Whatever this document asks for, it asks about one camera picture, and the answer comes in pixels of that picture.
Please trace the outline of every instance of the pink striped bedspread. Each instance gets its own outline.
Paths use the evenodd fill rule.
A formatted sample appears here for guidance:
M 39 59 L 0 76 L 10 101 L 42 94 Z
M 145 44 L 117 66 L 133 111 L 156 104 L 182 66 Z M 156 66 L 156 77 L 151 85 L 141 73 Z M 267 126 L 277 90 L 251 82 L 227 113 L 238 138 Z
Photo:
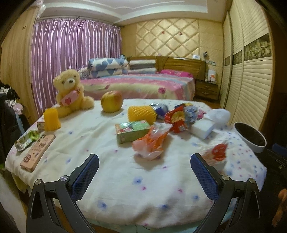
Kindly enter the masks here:
M 122 74 L 85 79 L 85 95 L 100 100 L 108 91 L 120 91 L 124 99 L 192 100 L 195 95 L 193 78 L 167 74 Z

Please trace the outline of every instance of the drawer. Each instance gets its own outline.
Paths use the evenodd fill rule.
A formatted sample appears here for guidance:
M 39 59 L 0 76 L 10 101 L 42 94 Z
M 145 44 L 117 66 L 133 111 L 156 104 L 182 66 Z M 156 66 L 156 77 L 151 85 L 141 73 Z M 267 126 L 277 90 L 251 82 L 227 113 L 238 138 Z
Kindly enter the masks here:
M 202 97 L 205 97 L 205 98 L 217 100 L 217 93 L 216 92 L 213 92 L 213 91 L 210 91 L 210 90 L 206 90 L 206 89 L 203 89 L 203 88 L 196 88 L 195 94 L 197 96 L 202 96 Z
M 208 92 L 217 92 L 218 86 L 216 84 L 204 83 L 204 82 L 196 82 L 196 87 L 200 89 L 204 89 Z

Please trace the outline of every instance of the green box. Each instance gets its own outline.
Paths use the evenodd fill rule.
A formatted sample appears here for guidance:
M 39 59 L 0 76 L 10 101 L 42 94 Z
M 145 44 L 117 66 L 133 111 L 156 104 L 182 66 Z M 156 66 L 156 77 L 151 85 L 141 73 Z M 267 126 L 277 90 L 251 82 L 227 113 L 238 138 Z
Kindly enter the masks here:
M 117 142 L 122 144 L 135 141 L 145 136 L 149 130 L 150 125 L 145 120 L 116 124 Z

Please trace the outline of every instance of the blue heart blanket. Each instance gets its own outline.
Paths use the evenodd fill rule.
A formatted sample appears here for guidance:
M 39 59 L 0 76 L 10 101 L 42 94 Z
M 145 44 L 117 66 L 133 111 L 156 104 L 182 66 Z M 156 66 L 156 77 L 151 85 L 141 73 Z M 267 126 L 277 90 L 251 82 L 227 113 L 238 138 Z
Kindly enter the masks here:
M 107 69 L 100 71 L 91 71 L 88 78 L 101 78 L 105 76 L 119 75 L 119 74 L 127 74 L 127 69 Z
M 128 65 L 124 58 L 92 58 L 88 62 L 90 71 L 105 71 L 113 69 L 123 69 Z

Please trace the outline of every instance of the wooden headboard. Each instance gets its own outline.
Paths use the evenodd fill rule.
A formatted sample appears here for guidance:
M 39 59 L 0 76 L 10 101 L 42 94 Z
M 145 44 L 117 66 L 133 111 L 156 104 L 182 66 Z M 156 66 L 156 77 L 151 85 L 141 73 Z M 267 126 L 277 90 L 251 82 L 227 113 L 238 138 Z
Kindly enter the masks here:
M 163 69 L 173 69 L 192 73 L 194 78 L 199 80 L 205 79 L 205 62 L 196 59 L 180 58 L 180 57 L 162 57 L 162 56 L 147 56 L 147 57 L 129 57 L 131 60 L 156 60 L 157 71 Z

